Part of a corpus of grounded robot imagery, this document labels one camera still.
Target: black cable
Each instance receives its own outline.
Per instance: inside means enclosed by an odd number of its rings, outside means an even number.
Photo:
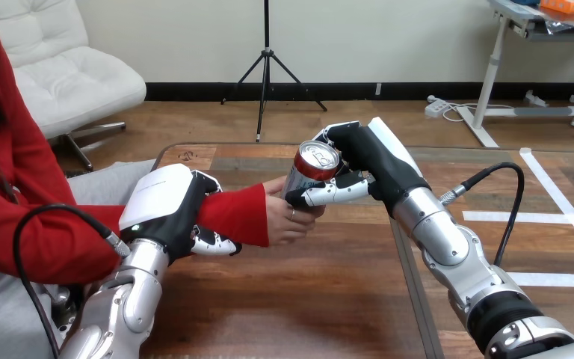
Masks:
[[[45,310],[43,309],[43,305],[40,303],[38,299],[38,295],[32,288],[31,283],[28,279],[27,274],[25,273],[25,268],[23,268],[23,262],[21,260],[21,232],[23,231],[23,227],[35,216],[39,215],[40,213],[52,211],[60,209],[63,211],[71,212],[78,217],[80,217],[83,221],[87,222],[102,238],[107,238],[111,235],[111,230],[105,227],[104,224],[97,221],[91,215],[88,215],[85,212],[82,212],[80,209],[77,209],[72,206],[68,206],[62,203],[56,204],[48,204],[45,206],[40,206],[35,209],[32,209],[30,212],[25,214],[23,218],[19,221],[14,230],[14,238],[13,238],[13,255],[14,255],[14,262],[16,263],[16,270],[19,272],[19,277],[21,278],[21,282],[25,287],[25,290],[30,296],[32,303],[34,303],[34,307],[38,312],[38,316],[40,317],[40,321],[43,323],[43,329],[45,329],[45,334],[47,335],[47,339],[49,340],[49,345],[52,347],[52,354],[54,355],[54,359],[58,359],[58,344],[56,343],[56,337],[54,336],[54,331],[52,330],[52,325],[47,319],[47,315],[45,314]]]
[[[525,173],[522,172],[522,168],[513,162],[502,162],[492,167],[485,168],[481,172],[470,177],[467,181],[461,183],[467,191],[469,191],[474,185],[479,183],[481,180],[485,179],[492,172],[500,170],[501,168],[511,168],[516,171],[518,176],[518,187],[516,188],[516,197],[513,199],[513,206],[511,207],[511,213],[509,214],[509,220],[507,221],[507,227],[503,233],[503,238],[499,249],[496,252],[496,258],[494,259],[494,265],[500,266],[503,259],[503,254],[505,247],[507,247],[507,241],[513,229],[513,225],[516,223],[516,216],[518,215],[518,209],[520,208],[520,202],[522,201],[522,193],[525,191]]]

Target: orange box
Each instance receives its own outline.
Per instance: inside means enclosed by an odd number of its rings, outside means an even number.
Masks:
[[[574,13],[574,0],[540,0],[540,6],[561,13]]]

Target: aluminum can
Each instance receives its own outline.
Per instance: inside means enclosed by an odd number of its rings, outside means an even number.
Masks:
[[[331,146],[320,141],[304,141],[298,147],[281,198],[284,199],[290,191],[331,180],[339,165],[340,157]]]

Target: tripod leg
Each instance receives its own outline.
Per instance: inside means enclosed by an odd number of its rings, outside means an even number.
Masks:
[[[234,93],[236,93],[236,91],[238,90],[238,86],[240,84],[243,83],[243,81],[245,81],[245,79],[247,79],[247,77],[252,73],[252,71],[254,70],[254,67],[256,67],[256,65],[259,64],[259,62],[261,62],[261,60],[263,59],[263,54],[261,54],[259,56],[259,58],[256,59],[256,61],[254,62],[254,65],[252,65],[252,67],[250,67],[250,69],[245,73],[245,75],[243,75],[243,77],[241,77],[240,80],[238,80],[238,82],[236,83],[236,85],[234,85],[234,88],[228,93],[227,96],[225,96],[222,100],[221,100],[221,105],[223,105],[224,103],[226,103],[228,97],[231,97]]]
[[[269,58],[265,58],[265,64],[263,65],[263,89],[261,92],[261,105],[259,109],[259,124],[256,127],[256,142],[261,141],[261,124],[263,122],[263,111],[265,111],[265,96],[267,96],[267,89],[269,84],[267,83],[269,70]]]
[[[294,79],[294,81],[296,81],[297,84],[299,84],[300,86],[303,87],[303,89],[305,90],[305,93],[307,95],[307,97],[309,97],[310,100],[315,101],[315,103],[317,103],[320,107],[322,107],[322,111],[327,112],[327,108],[324,107],[324,105],[322,105],[322,102],[316,100],[312,94],[309,92],[309,89],[305,87],[305,85],[303,85],[302,82],[300,82],[300,80],[298,79],[298,77],[296,77],[296,75],[294,75],[293,73],[291,73],[291,71],[289,71],[289,69],[287,68],[287,66],[285,66],[285,64],[283,64],[276,55],[272,54],[271,56],[274,60],[276,60],[276,62],[283,68],[283,70],[285,70],[286,73],[288,73],[292,79]]]
[[[265,102],[263,103],[263,113],[265,113],[265,107],[267,107],[267,101],[269,100],[270,94],[271,94],[271,77],[269,74],[269,70],[270,70],[270,65],[271,65],[271,61],[267,61],[267,67],[268,67],[268,71],[267,71],[267,75],[265,77],[265,79],[263,80],[263,82],[265,83],[265,90],[267,91],[265,93]]]

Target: chair base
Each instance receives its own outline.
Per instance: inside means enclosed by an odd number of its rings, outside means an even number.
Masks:
[[[87,156],[82,152],[82,149],[78,146],[75,142],[77,138],[83,138],[91,135],[99,135],[106,132],[116,132],[116,131],[123,131],[126,129],[126,123],[124,122],[116,122],[116,123],[106,123],[104,125],[98,125],[92,127],[90,129],[83,129],[80,131],[73,131],[67,133],[66,135],[61,136],[61,141],[63,144],[71,147],[71,149],[75,152],[75,155],[78,157],[78,160],[84,165],[87,171],[93,171],[93,164]]]

